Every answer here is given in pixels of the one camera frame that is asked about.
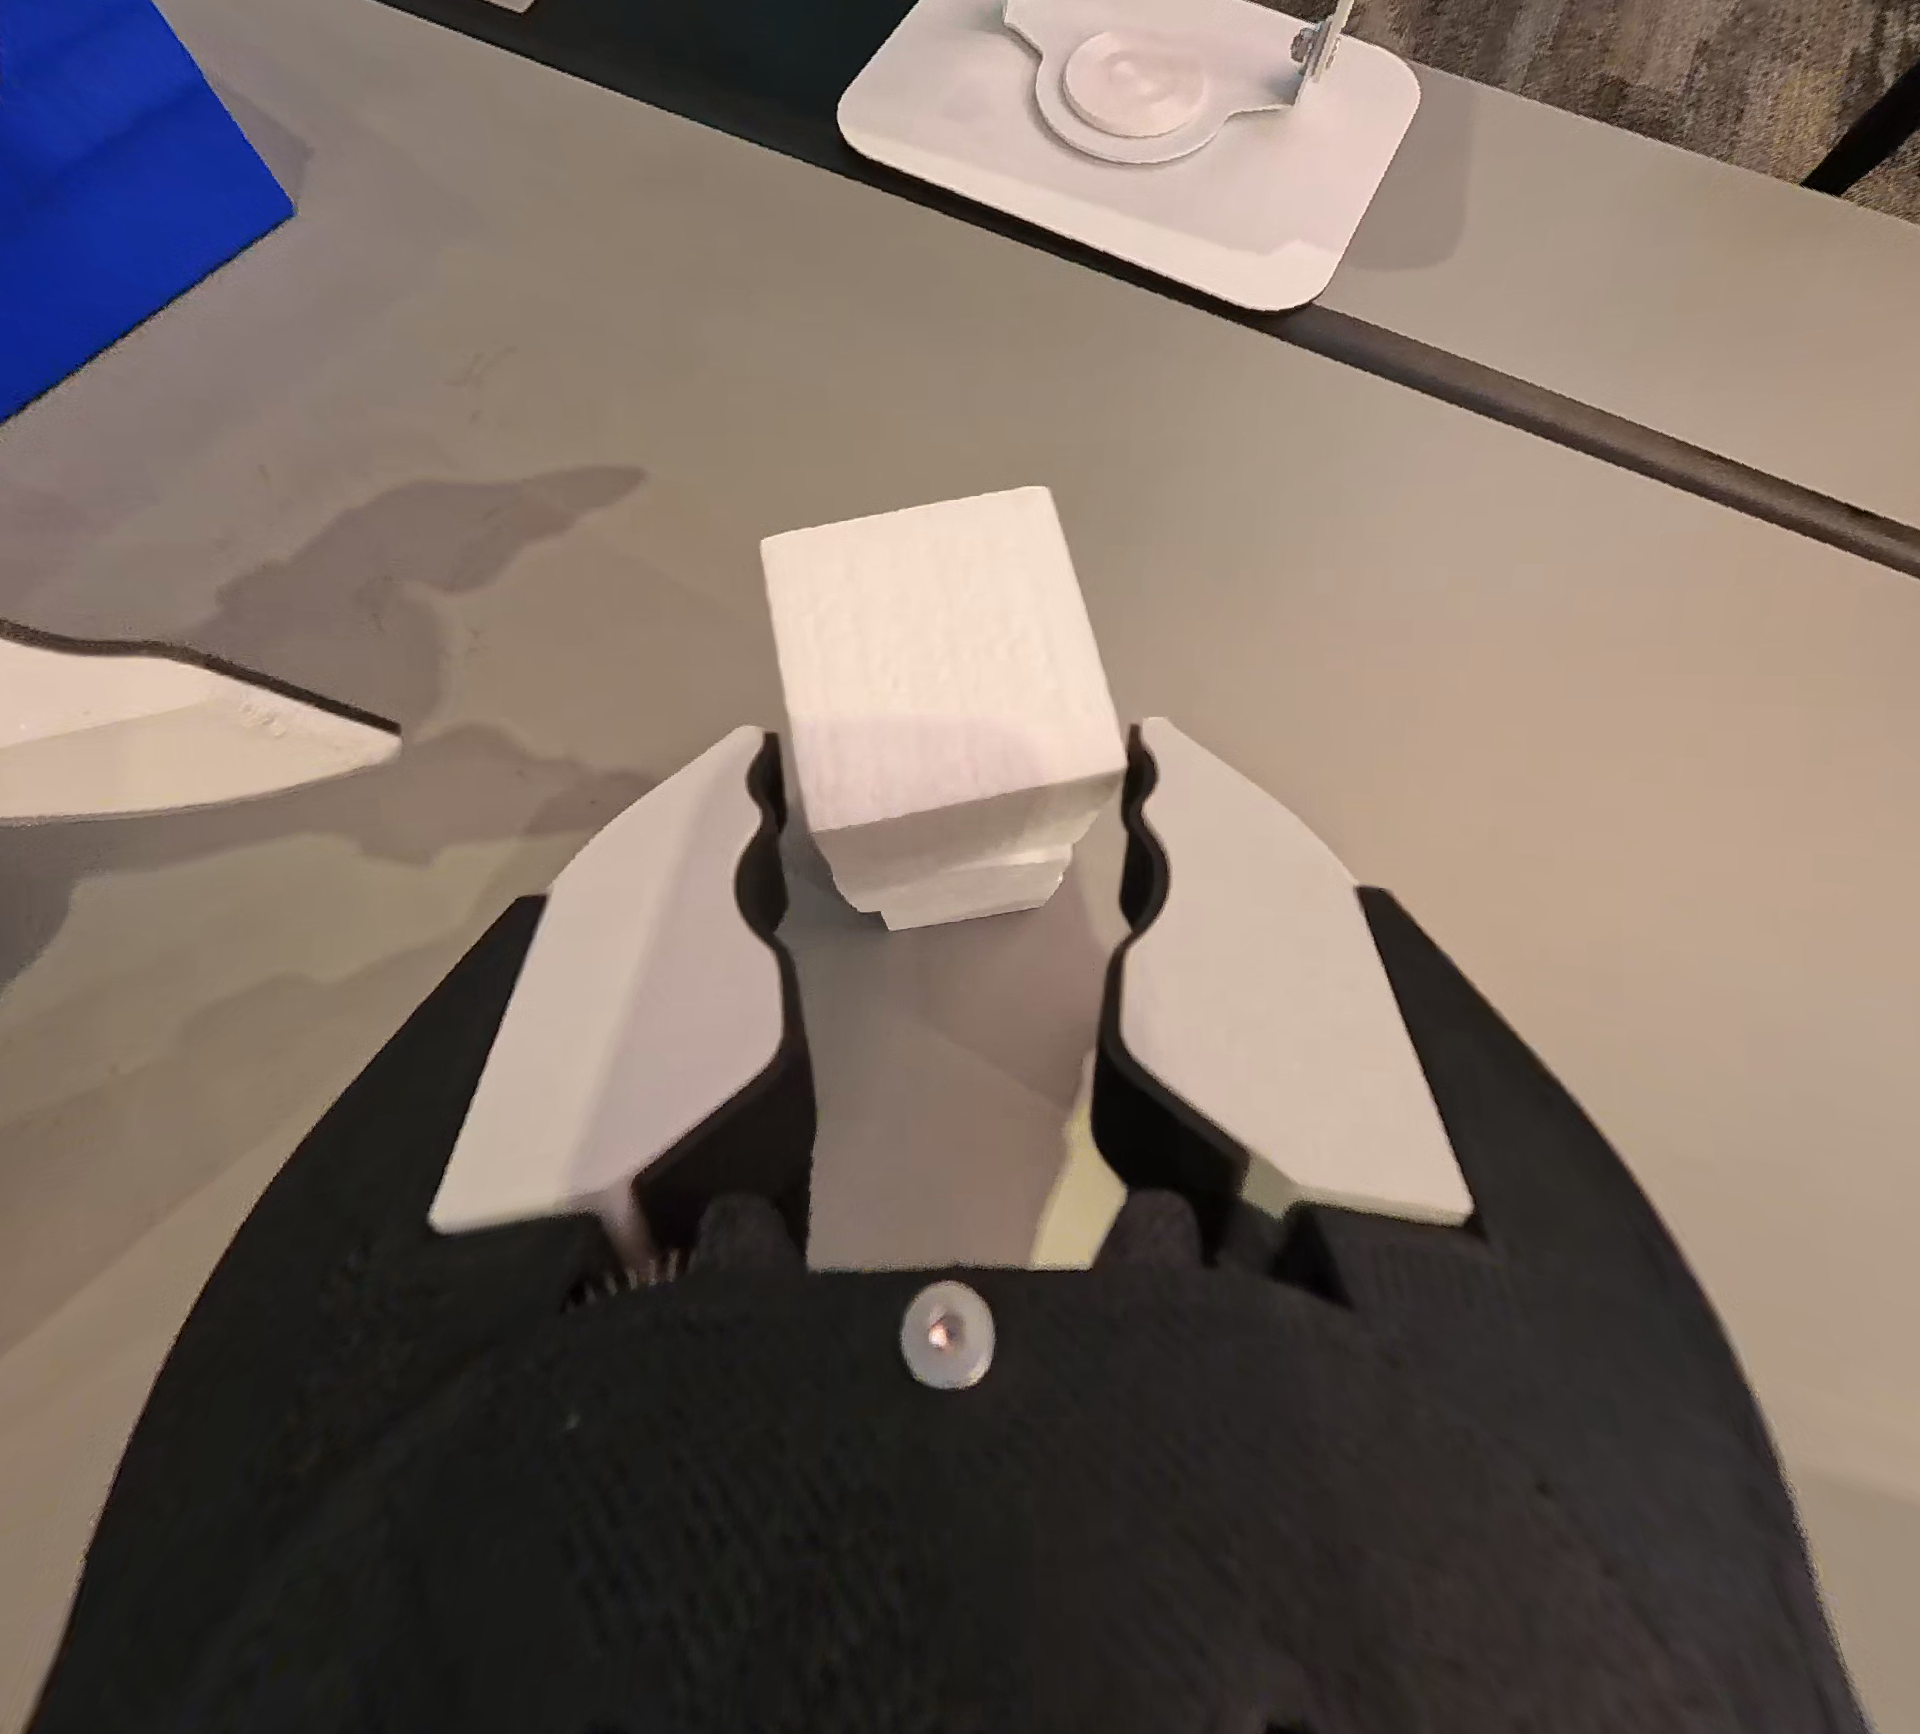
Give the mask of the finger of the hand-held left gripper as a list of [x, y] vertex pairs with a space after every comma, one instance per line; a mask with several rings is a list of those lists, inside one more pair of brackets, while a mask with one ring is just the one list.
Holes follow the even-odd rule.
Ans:
[[208, 811], [393, 762], [401, 725], [171, 644], [3, 622], [3, 822]]

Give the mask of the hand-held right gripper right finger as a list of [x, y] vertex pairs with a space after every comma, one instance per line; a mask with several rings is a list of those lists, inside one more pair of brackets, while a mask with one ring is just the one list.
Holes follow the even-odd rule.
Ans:
[[1124, 938], [1091, 1055], [1091, 1145], [1270, 1267], [1306, 1206], [1463, 1228], [1477, 1201], [1361, 903], [1309, 827], [1171, 720], [1119, 791]]

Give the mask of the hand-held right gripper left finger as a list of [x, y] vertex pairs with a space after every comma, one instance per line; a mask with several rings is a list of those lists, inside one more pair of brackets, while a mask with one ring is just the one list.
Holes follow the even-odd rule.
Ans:
[[819, 1105], [781, 947], [781, 749], [741, 725], [614, 815], [540, 898], [439, 1189], [439, 1236], [593, 1218], [646, 1267], [715, 1201], [807, 1246]]

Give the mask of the white hard foam cube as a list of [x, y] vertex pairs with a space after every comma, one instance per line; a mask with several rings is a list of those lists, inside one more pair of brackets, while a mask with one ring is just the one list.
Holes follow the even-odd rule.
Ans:
[[1024, 838], [1002, 849], [964, 846], [946, 838], [882, 846], [874, 834], [833, 832], [821, 837], [829, 873], [841, 895], [864, 914], [877, 914], [894, 895], [985, 895], [990, 891], [1057, 891], [1075, 843], [1070, 838]]
[[877, 909], [888, 931], [914, 931], [954, 927], [967, 922], [985, 922], [1014, 911], [1034, 911], [1046, 907], [1054, 891], [990, 891], [985, 895], [963, 894], [901, 894], [884, 898]]
[[759, 562], [823, 846], [1075, 842], [1118, 793], [1114, 698], [1047, 489], [786, 529]]

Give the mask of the blue plastic bin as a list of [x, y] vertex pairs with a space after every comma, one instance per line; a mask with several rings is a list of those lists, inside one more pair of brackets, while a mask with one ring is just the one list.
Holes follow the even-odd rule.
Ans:
[[3, 418], [297, 213], [155, 0], [3, 0]]

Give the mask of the wooden book stand white base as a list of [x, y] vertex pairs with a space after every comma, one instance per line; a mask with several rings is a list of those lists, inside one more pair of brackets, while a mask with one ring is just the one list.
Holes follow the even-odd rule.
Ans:
[[837, 107], [866, 164], [1247, 311], [1313, 302], [1421, 102], [1251, 0], [918, 0]]

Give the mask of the black partition post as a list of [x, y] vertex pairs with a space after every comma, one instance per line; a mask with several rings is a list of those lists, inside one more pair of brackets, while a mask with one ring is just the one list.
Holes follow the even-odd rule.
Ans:
[[1803, 189], [1842, 197], [1905, 147], [1917, 130], [1917, 59], [1837, 136], [1807, 173]]

